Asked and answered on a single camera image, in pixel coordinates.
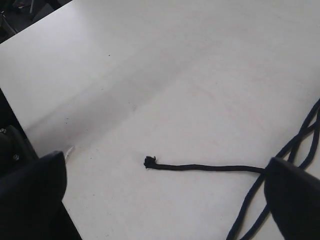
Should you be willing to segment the dark robot base left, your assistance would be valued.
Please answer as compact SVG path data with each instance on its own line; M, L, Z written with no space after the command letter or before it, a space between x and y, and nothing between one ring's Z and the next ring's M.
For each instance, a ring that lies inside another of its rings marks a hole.
M0 175L38 160L8 100L0 93Z

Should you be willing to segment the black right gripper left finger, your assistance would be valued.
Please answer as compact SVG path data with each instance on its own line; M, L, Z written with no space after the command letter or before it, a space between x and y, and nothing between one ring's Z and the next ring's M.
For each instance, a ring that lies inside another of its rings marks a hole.
M67 189L63 152L53 151L0 179L2 240L80 240L62 203Z

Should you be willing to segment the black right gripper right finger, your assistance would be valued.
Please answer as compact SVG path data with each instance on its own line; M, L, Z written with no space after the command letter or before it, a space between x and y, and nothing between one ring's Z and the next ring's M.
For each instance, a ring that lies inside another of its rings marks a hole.
M320 238L320 180L280 158L265 169L264 195L286 240Z

